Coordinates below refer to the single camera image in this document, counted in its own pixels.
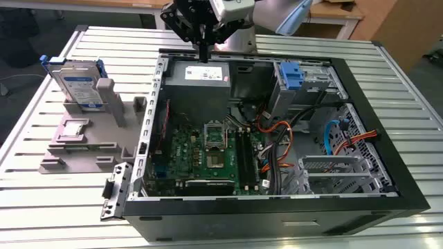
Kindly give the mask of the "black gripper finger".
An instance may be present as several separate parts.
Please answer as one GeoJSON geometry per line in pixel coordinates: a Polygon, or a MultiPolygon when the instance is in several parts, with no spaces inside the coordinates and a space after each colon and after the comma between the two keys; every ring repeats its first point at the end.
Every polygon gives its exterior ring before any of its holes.
{"type": "Polygon", "coordinates": [[[186,43],[191,43],[199,51],[199,61],[204,63],[204,24],[192,24],[182,15],[174,2],[163,6],[160,18],[168,28],[186,43]]]}
{"type": "Polygon", "coordinates": [[[218,28],[214,25],[207,25],[204,28],[204,63],[211,58],[211,46],[222,44],[235,31],[243,26],[244,21],[231,21],[218,28]]]}

